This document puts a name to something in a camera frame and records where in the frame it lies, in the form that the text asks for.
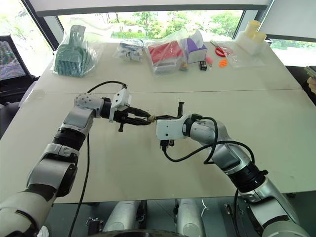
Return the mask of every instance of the small orange object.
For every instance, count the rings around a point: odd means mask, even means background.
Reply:
[[[220,62],[219,62],[219,66],[220,66],[221,68],[226,67],[226,66],[227,66],[227,60],[226,60],[226,59],[223,59],[222,61],[220,61]]]

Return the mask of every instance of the pink object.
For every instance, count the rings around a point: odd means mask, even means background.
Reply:
[[[209,57],[209,56],[206,56],[206,57],[205,57],[205,61],[206,61],[206,63],[207,63],[208,65],[211,65],[211,64],[213,64],[213,62],[214,62],[214,60],[213,60],[211,57]]]

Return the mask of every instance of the white table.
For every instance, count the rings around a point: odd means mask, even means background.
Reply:
[[[266,66],[235,70],[231,65],[220,68],[218,64],[223,58],[217,56],[214,46],[206,42],[207,54],[214,59],[211,70],[200,71],[198,64],[191,64],[187,72],[178,71],[154,77],[146,60],[143,63],[130,63],[113,58],[117,45],[106,44],[91,75],[83,78],[59,76],[53,74],[49,66],[35,89],[42,89],[46,94],[78,94],[106,80],[125,82],[131,93],[301,89],[269,47],[260,56]],[[108,85],[97,89],[96,92],[112,93],[117,88],[117,85]]]
[[[269,171],[269,177],[282,192],[316,190],[313,149],[316,109],[303,90],[134,93],[132,96],[132,106],[148,109],[155,115],[174,115],[177,102],[184,101],[185,113],[212,116],[226,125],[232,138],[247,144],[254,151],[258,167]],[[73,98],[73,94],[31,97],[18,111],[0,142],[0,201],[25,189],[28,173],[73,106]],[[126,125],[123,133],[118,128],[118,123],[106,119],[94,122],[84,201],[234,194],[235,187],[219,168],[202,164],[205,152],[172,163],[159,149],[155,125]],[[175,143],[168,149],[173,158],[199,147],[191,139]],[[58,198],[58,202],[79,200],[86,169],[86,143],[80,152],[73,189],[66,197]]]

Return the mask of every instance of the chair backrest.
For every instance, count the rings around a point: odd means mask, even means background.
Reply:
[[[20,101],[35,80],[11,36],[0,36],[0,103]]]

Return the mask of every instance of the black office chair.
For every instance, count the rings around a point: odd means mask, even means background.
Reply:
[[[0,139],[19,110],[29,86],[38,80],[26,68],[11,36],[0,36]]]

